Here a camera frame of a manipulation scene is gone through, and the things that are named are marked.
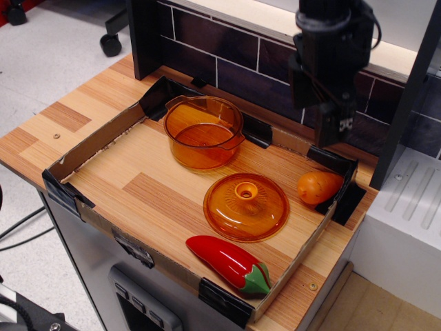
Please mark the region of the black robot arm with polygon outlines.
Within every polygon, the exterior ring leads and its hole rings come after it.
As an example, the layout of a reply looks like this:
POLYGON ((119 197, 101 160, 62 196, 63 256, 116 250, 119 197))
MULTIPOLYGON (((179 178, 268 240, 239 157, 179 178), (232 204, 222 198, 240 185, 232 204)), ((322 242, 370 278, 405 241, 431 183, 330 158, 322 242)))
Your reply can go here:
POLYGON ((296 109, 314 108, 314 143, 344 141, 357 110, 356 75, 369 64, 381 28, 365 1, 300 1, 289 82, 296 109))

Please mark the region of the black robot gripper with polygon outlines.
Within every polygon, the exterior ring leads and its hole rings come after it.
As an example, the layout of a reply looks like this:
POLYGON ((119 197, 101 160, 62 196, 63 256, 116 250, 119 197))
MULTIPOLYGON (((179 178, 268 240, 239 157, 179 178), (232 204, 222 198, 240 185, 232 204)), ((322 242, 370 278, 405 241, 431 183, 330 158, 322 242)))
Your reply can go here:
POLYGON ((296 110, 317 108, 314 143, 344 141, 357 110, 354 79, 369 64, 376 18, 372 10, 343 10, 337 17, 298 11, 296 51, 288 60, 296 110))

